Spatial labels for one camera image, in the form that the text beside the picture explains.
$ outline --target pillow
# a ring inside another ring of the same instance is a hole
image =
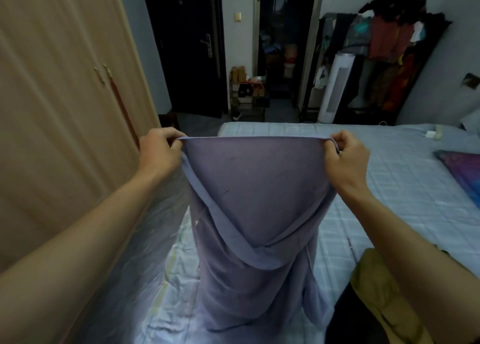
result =
[[[480,154],[437,150],[433,155],[446,165],[467,195],[480,208]]]
[[[460,122],[465,130],[477,133],[480,136],[480,108],[460,119]]]

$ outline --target bed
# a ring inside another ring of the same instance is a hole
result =
[[[447,250],[480,277],[480,209],[432,155],[438,149],[480,153],[477,135],[446,126],[442,139],[434,141],[423,136],[425,131],[433,130],[429,124],[388,127],[232,122],[221,127],[219,136],[329,135],[343,128],[355,133],[371,150],[367,182],[373,194],[424,238]],[[180,176],[176,178],[178,181],[171,187],[184,188],[185,181]],[[133,237],[120,260],[123,265],[117,265],[112,273],[114,279],[111,276],[102,288],[78,342],[218,342],[215,335],[203,329],[197,315],[198,257],[189,210],[183,219],[178,218],[186,208],[186,195],[180,190],[170,193],[175,197],[162,200],[162,207],[157,207],[164,215],[156,216],[156,224],[147,224],[147,233]],[[170,209],[176,213],[165,215]],[[151,237],[163,234],[157,233],[162,229],[158,224],[160,218],[164,219],[161,226],[168,237],[157,242]],[[363,251],[372,244],[338,196],[320,224],[318,239],[314,274],[323,291],[335,302]],[[164,263],[162,249],[173,242]],[[150,246],[150,252],[135,256],[136,245]],[[132,287],[125,281],[139,284]],[[323,333],[299,313],[278,342],[322,341]]]

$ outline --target white tower fan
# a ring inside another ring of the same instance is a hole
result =
[[[317,122],[331,124],[335,119],[354,60],[354,54],[339,52],[335,55]]]

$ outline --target forearm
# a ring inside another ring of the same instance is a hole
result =
[[[155,186],[152,178],[134,177],[0,276],[0,342],[23,341],[36,329],[48,337],[68,324],[97,288]]]
[[[369,192],[343,194],[399,287],[441,343],[480,335],[480,280],[423,239]]]

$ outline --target wooden wardrobe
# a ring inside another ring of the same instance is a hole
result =
[[[1,272],[125,183],[159,121],[121,0],[0,0],[0,92]]]

